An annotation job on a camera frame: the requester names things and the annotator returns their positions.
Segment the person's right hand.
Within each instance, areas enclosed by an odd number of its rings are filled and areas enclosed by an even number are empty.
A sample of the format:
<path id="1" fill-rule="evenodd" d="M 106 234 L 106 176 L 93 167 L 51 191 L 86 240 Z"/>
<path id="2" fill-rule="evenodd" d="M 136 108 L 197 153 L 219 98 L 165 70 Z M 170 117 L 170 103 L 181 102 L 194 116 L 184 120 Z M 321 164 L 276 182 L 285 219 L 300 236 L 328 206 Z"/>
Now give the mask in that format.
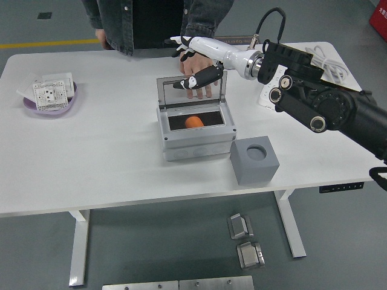
<path id="1" fill-rule="evenodd" d="M 107 43 L 107 41 L 106 41 L 106 34 L 105 34 L 104 29 L 95 29 L 95 35 L 96 35 L 96 38 L 98 39 L 101 47 L 104 50 L 110 50 L 111 49 L 109 43 Z"/>

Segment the person's left hand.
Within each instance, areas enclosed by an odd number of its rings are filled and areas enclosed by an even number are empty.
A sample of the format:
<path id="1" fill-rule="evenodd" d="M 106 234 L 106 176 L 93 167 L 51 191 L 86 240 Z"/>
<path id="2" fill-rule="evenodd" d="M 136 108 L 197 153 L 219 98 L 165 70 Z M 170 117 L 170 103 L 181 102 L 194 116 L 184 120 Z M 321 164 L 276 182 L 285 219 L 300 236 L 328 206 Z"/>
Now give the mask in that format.
<path id="1" fill-rule="evenodd" d="M 188 57 L 184 62 L 180 62 L 180 72 L 185 75 L 193 75 L 209 66 L 213 65 L 213 60 L 209 59 L 200 54 L 194 54 L 192 57 Z M 206 97 L 212 97 L 211 85 L 207 85 L 204 87 L 206 92 Z M 187 90 L 188 99 L 192 99 L 194 97 L 193 90 Z M 199 99 L 203 98 L 203 89 L 196 90 L 197 97 Z"/>

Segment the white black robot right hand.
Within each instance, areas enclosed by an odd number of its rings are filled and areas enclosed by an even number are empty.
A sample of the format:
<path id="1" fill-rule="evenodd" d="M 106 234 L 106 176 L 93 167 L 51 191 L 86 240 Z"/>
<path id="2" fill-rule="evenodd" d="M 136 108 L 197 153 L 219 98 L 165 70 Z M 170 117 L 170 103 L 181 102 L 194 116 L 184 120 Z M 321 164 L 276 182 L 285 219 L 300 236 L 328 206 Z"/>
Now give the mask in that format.
<path id="1" fill-rule="evenodd" d="M 240 50 L 222 41 L 206 37 L 174 36 L 171 42 L 179 45 L 178 52 L 184 52 L 186 56 L 195 53 L 204 55 L 217 64 L 209 66 L 192 76 L 173 84 L 175 89 L 200 89 L 223 77 L 224 68 L 235 69 L 238 74 L 247 80 L 257 78 L 258 63 L 261 53 L 256 50 Z"/>

